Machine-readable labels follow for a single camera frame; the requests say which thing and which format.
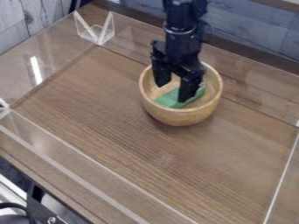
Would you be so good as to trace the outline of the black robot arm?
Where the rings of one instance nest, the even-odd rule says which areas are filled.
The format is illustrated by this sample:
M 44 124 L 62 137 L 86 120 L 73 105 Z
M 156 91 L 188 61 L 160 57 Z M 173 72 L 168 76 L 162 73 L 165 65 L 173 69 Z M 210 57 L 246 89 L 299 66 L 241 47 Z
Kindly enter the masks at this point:
M 164 41 L 150 42 L 153 81 L 160 88 L 172 80 L 172 74 L 180 77 L 178 102 L 186 102 L 196 95 L 206 73 L 198 59 L 206 6 L 206 0 L 162 0 Z

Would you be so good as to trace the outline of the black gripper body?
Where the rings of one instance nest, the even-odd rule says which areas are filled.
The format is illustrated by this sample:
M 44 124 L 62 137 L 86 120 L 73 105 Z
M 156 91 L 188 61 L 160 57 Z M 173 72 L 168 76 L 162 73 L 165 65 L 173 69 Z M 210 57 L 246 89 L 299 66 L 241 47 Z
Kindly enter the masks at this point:
M 164 41 L 153 39 L 150 42 L 150 59 L 157 58 L 166 63 L 177 76 L 186 71 L 205 74 L 205 68 L 197 59 L 204 42 L 204 26 L 204 23 L 197 23 L 178 28 L 165 23 Z

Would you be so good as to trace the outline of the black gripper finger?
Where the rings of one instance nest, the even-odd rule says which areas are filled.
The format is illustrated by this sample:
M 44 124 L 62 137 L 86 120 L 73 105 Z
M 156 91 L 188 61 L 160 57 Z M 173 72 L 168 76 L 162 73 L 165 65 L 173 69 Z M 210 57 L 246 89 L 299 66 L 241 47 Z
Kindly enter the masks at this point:
M 160 61 L 157 58 L 152 58 L 152 70 L 153 81 L 156 86 L 160 88 L 169 83 L 172 79 L 172 71 L 169 70 L 168 64 Z
M 180 87 L 178 87 L 178 102 L 185 102 L 194 95 L 201 86 L 204 73 L 201 72 L 182 72 L 178 73 Z

